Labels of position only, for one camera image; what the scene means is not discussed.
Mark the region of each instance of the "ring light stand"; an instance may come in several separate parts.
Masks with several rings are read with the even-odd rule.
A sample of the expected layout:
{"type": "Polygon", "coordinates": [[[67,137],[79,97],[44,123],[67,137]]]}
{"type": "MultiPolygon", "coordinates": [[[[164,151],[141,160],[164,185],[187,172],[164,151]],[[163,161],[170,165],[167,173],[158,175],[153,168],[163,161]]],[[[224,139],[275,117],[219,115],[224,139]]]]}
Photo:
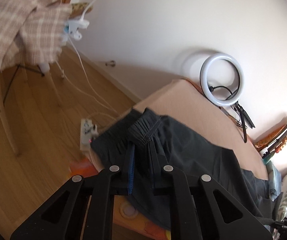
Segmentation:
{"type": "Polygon", "coordinates": [[[236,112],[237,111],[239,112],[241,127],[242,127],[243,135],[244,135],[244,142],[246,143],[247,142],[247,133],[246,133],[245,120],[250,125],[250,128],[254,128],[255,126],[254,126],[253,122],[251,121],[250,117],[248,116],[247,112],[238,103],[238,101],[242,95],[242,92],[244,90],[244,87],[245,87],[244,74],[243,74],[242,68],[241,68],[240,64],[238,63],[238,61],[235,58],[233,58],[232,56],[225,54],[225,53],[213,54],[212,56],[210,56],[209,58],[207,58],[205,60],[205,62],[203,63],[203,65],[201,67],[200,85],[201,85],[201,89],[202,89],[203,93],[205,94],[205,97],[214,105],[219,106],[219,107],[232,106],[232,105],[235,106],[232,109],[234,109],[236,112]],[[239,79],[238,88],[233,93],[228,88],[226,88],[224,86],[219,86],[219,87],[226,88],[231,93],[231,95],[226,100],[219,100],[219,99],[215,98],[211,93],[214,88],[209,86],[207,83],[208,70],[209,70],[210,66],[215,61],[218,61],[218,60],[226,60],[226,61],[232,63],[234,68],[237,70],[237,74],[238,74],[238,79],[239,79]]]}

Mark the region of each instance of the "dark gray fabric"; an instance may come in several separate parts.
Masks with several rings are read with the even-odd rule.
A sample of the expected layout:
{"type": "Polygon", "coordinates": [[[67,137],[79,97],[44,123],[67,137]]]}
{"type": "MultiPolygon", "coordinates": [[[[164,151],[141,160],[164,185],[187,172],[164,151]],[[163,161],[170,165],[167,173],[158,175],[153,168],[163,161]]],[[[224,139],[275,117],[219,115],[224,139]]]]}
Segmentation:
{"type": "Polygon", "coordinates": [[[269,182],[242,170],[232,150],[211,144],[201,135],[168,116],[149,109],[132,110],[91,144],[103,165],[109,168],[117,155],[125,154],[128,140],[135,148],[135,173],[128,200],[148,219],[169,229],[169,198],[154,196],[151,190],[147,142],[154,141],[157,154],[187,175],[211,175],[254,216],[275,219],[275,203],[269,199],[269,182]]]}

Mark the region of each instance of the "wooden chair leg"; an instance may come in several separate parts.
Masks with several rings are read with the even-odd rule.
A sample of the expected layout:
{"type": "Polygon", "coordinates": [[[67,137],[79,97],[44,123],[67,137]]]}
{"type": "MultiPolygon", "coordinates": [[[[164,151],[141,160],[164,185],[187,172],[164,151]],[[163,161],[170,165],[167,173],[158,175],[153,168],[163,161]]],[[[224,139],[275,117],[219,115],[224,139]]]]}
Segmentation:
{"type": "Polygon", "coordinates": [[[56,86],[55,86],[55,83],[54,83],[54,81],[52,80],[50,70],[47,71],[47,72],[44,73],[44,74],[45,74],[45,78],[46,78],[46,80],[47,80],[47,83],[48,83],[49,88],[50,88],[50,89],[53,91],[53,93],[56,95],[58,105],[59,105],[59,106],[62,106],[62,102],[61,102],[60,96],[59,96],[59,94],[58,94],[57,88],[56,88],[56,86]]]}
{"type": "Polygon", "coordinates": [[[8,141],[10,143],[10,146],[11,146],[12,150],[14,151],[15,155],[18,155],[18,147],[17,147],[15,140],[12,136],[12,133],[10,131],[10,127],[9,127],[8,120],[7,120],[6,113],[5,113],[5,108],[4,108],[4,105],[2,102],[1,86],[0,86],[0,119],[2,121],[2,126],[4,127],[4,130],[5,130],[6,136],[8,138],[8,141]]]}

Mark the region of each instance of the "baseboard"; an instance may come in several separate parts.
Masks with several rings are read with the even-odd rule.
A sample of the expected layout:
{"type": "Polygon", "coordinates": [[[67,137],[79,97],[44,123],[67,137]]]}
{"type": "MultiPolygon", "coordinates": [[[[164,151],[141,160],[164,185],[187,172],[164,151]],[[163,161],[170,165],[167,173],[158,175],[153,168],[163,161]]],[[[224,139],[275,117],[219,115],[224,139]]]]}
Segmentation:
{"type": "MultiPolygon", "coordinates": [[[[73,53],[76,54],[74,48],[67,43],[67,48],[69,48],[73,53]]],[[[97,70],[101,75],[103,75],[106,79],[108,79],[112,84],[114,84],[121,92],[123,92],[127,97],[129,97],[132,101],[135,103],[139,103],[142,99],[139,98],[136,94],[131,92],[127,87],[125,87],[122,83],[120,83],[117,79],[112,77],[108,72],[103,70],[98,64],[91,61],[89,58],[87,58],[83,53],[80,51],[78,52],[80,54],[80,58],[87,62],[89,65],[91,65],[95,70],[97,70]]]]}

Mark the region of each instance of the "beige checkered towel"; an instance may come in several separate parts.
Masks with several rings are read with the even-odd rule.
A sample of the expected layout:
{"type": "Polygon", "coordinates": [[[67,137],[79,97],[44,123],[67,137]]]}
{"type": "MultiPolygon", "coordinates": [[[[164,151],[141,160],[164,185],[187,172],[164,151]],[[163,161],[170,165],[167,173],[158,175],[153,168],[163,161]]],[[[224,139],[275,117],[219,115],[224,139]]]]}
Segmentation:
{"type": "Polygon", "coordinates": [[[61,0],[0,0],[0,69],[55,62],[71,10],[61,0]]]}

